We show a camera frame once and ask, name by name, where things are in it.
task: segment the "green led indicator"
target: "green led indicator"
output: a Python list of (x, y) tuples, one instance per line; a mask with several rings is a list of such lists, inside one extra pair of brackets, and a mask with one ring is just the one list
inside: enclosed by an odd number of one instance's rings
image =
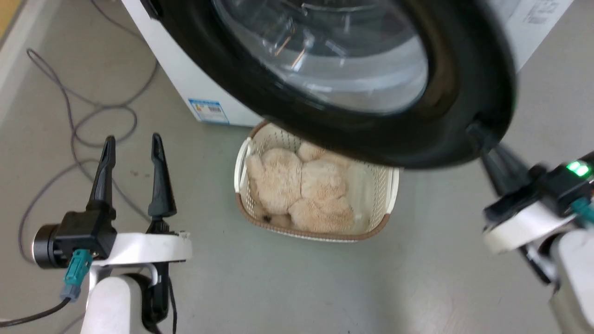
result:
[(567, 169), (574, 172), (579, 177), (584, 177), (590, 174), (590, 167), (585, 163), (581, 163), (579, 161), (574, 161), (567, 165)]

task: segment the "white plastic basket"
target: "white plastic basket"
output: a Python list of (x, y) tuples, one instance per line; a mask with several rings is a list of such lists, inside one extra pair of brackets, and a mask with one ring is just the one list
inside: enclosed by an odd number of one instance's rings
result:
[(329, 241), (356, 242), (380, 232), (388, 222), (396, 202), (400, 171), (397, 168), (373, 165), (353, 160), (348, 173), (349, 194), (347, 197), (361, 228), (355, 234), (326, 234), (270, 225), (254, 216), (254, 199), (250, 194), (249, 178), (245, 159), (254, 154), (263, 154), (268, 149), (282, 147), (297, 152), (302, 140), (285, 130), (262, 122), (256, 126), (239, 149), (235, 162), (234, 187), (237, 204), (242, 214), (254, 225), (291, 237)]

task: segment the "blue and white sticker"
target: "blue and white sticker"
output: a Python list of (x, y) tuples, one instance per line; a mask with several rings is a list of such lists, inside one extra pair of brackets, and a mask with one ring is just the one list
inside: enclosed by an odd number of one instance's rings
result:
[(218, 101), (188, 99), (198, 119), (202, 122), (229, 124), (229, 119)]

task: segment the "cable on floor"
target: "cable on floor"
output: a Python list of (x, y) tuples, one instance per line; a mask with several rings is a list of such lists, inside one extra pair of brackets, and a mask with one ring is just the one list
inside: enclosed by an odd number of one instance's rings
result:
[(0, 328), (16, 326), (18, 324), (24, 324), (24, 323), (35, 321), (37, 319), (41, 319), (43, 317), (47, 317), (50, 314), (54, 314), (54, 313), (58, 312), (59, 310), (62, 310), (64, 308), (64, 306), (66, 306), (68, 303), (70, 303), (70, 298), (64, 298), (64, 300), (60, 304), (50, 308), (47, 311), (39, 312), (32, 316), (28, 316), (28, 317), (24, 317), (24, 318), (20, 318), (20, 319), (14, 319), (14, 320), (6, 321), (6, 322), (0, 322)]
[[(132, 31), (129, 28), (126, 28), (125, 26), (123, 26), (122, 24), (120, 24), (119, 22), (115, 21), (114, 19), (112, 19), (111, 17), (109, 17), (95, 2), (95, 0), (90, 0), (91, 4), (95, 7), (95, 9), (97, 9), (97, 11), (99, 12), (99, 14), (101, 14), (101, 16), (103, 16), (106, 20), (108, 20), (109, 22), (111, 22), (112, 24), (114, 24), (115, 26), (119, 27), (120, 29), (122, 29), (123, 31), (127, 32), (128, 34), (130, 34), (131, 36), (135, 37), (136, 39), (140, 40), (143, 44), (146, 44), (142, 35), (137, 34), (136, 32)], [(72, 154), (72, 159), (74, 160), (74, 163), (66, 168), (64, 168), (63, 170), (61, 170), (60, 172), (58, 172), (54, 177), (52, 177), (42, 188), (41, 190), (33, 197), (33, 200), (31, 201), (31, 203), (27, 206), (27, 209), (25, 210), (25, 213), (23, 214), (23, 216), (21, 217), (21, 221), (19, 223), (18, 226), (18, 249), (20, 252), (21, 257), (28, 263), (34, 264), (34, 261), (32, 259), (30, 259), (29, 257), (26, 256), (25, 254), (25, 250), (24, 250), (24, 246), (23, 246), (23, 230), (24, 230), (24, 225), (27, 222), (27, 218), (29, 217), (29, 214), (31, 213), (31, 211), (33, 210), (33, 208), (35, 207), (35, 205), (37, 204), (37, 202), (39, 201), (39, 199), (45, 194), (45, 192), (47, 192), (47, 190), (60, 178), (62, 178), (64, 175), (66, 175), (67, 173), (78, 169), (79, 171), (81, 171), (83, 173), (83, 175), (92, 183), (93, 182), (93, 175), (91, 173), (89, 173), (84, 165), (89, 163), (89, 162), (94, 162), (94, 163), (99, 163), (99, 161), (97, 159), (80, 159), (77, 155), (76, 149), (74, 147), (75, 143), (79, 143), (83, 146), (86, 147), (91, 147), (91, 148), (101, 148), (103, 147), (103, 143), (92, 143), (89, 141), (86, 141), (84, 139), (82, 139), (79, 135), (78, 135), (78, 129), (84, 125), (86, 122), (88, 122), (90, 119), (92, 119), (93, 117), (97, 116), (98, 114), (101, 114), (102, 112), (106, 112), (109, 110), (113, 110), (113, 109), (120, 109), (123, 110), (125, 112), (128, 112), (129, 114), (132, 115), (133, 117), (133, 124), (132, 127), (130, 128), (130, 130), (128, 130), (128, 132), (126, 134), (124, 134), (121, 138), (119, 138), (117, 140), (118, 143), (121, 143), (122, 141), (125, 141), (126, 139), (130, 138), (130, 136), (132, 136), (134, 134), (134, 132), (136, 131), (136, 127), (138, 124), (138, 115), (136, 114), (136, 111), (133, 110), (129, 105), (134, 102), (135, 100), (137, 100), (144, 92), (146, 92), (146, 90), (149, 88), (149, 86), (151, 85), (151, 83), (153, 82), (157, 71), (159, 69), (159, 62), (157, 60), (155, 60), (155, 65), (148, 77), (148, 79), (146, 80), (146, 82), (144, 83), (144, 85), (136, 92), (136, 94), (132, 95), (130, 98), (128, 98), (127, 100), (120, 102), (120, 103), (101, 103), (101, 102), (96, 102), (93, 101), (91, 99), (88, 99), (86, 97), (84, 97), (83, 95), (79, 94), (78, 92), (76, 92), (74, 89), (71, 89), (69, 87), (67, 87), (66, 85), (64, 85), (62, 83), (62, 81), (60, 80), (60, 78), (58, 77), (56, 71), (51, 67), (51, 65), (48, 64), (47, 61), (45, 61), (45, 59), (43, 59), (43, 57), (41, 57), (35, 50), (33, 49), (27, 49), (27, 56), (29, 57), (29, 59), (31, 59), (31, 61), (33, 62), (33, 64), (39, 69), (41, 70), (42, 73), (44, 73), (45, 76), (47, 76), (47, 78), (49, 78), (50, 80), (52, 80), (56, 86), (58, 86), (58, 88), (60, 89), (60, 92), (62, 93), (62, 96), (64, 97), (64, 102), (65, 102), (65, 106), (66, 106), (66, 112), (68, 115), (68, 125), (70, 127), (70, 132), (71, 132), (71, 136), (70, 136), (70, 151)], [(76, 97), (77, 99), (85, 102), (88, 105), (91, 105), (94, 110), (89, 113), (88, 115), (86, 115), (85, 117), (83, 117), (80, 121), (78, 121), (77, 123), (74, 122), (73, 117), (72, 117), (72, 107), (70, 104), (70, 98), (68, 96), (68, 94)], [(150, 219), (147, 215), (145, 215), (145, 213), (143, 212), (142, 209), (140, 209), (128, 196), (126, 196), (122, 190), (120, 189), (120, 187), (117, 185), (116, 181), (113, 180), (113, 188), (116, 190), (116, 192), (122, 197), (122, 199), (124, 200), (124, 202), (126, 202), (126, 204), (134, 211), (136, 212), (139, 216), (141, 216), (144, 220), (146, 220), (148, 223), (150, 223)], [(172, 300), (172, 309), (173, 309), (173, 333), (175, 334), (176, 332), (176, 327), (177, 327), (177, 309), (176, 309), (176, 305), (175, 305), (175, 297), (173, 296), (173, 288), (171, 287), (171, 278), (169, 278), (169, 286), (170, 286), (170, 294), (171, 294), (171, 300)], [(36, 317), (33, 318), (35, 316), (31, 316), (31, 317), (27, 317), (27, 318), (22, 318), (22, 319), (17, 319), (17, 320), (11, 320), (8, 322), (3, 322), (1, 324), (4, 323), (13, 323), (13, 324), (19, 324), (19, 323), (24, 323), (24, 322), (29, 322), (29, 321), (33, 321), (36, 319), (39, 319), (41, 317), (50, 315), (56, 311), (58, 311), (59, 309), (61, 309), (62, 307), (64, 307), (65, 304), (67, 304), (68, 301), (65, 300), (62, 303), (60, 303), (60, 305), (56, 306), (53, 309), (50, 309), (48, 311), (39, 313), (43, 314), (40, 317)], [(67, 331), (71, 326), (73, 326), (76, 322), (78, 322), (80, 319), (84, 318), (84, 314), (77, 317), (71, 324), (69, 324), (67, 326), (67, 328), (63, 331)]]

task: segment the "teal connector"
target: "teal connector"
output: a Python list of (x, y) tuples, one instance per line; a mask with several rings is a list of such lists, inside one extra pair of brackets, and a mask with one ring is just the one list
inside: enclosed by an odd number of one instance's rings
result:
[(587, 222), (589, 226), (593, 226), (594, 209), (590, 206), (589, 200), (580, 198), (571, 204), (571, 209), (578, 215), (578, 221), (581, 220), (582, 222)]
[(80, 287), (83, 284), (84, 277), (89, 273), (93, 257), (88, 250), (75, 250), (72, 259), (64, 275), (64, 288), (60, 293), (60, 298), (70, 298), (73, 303), (80, 295)]

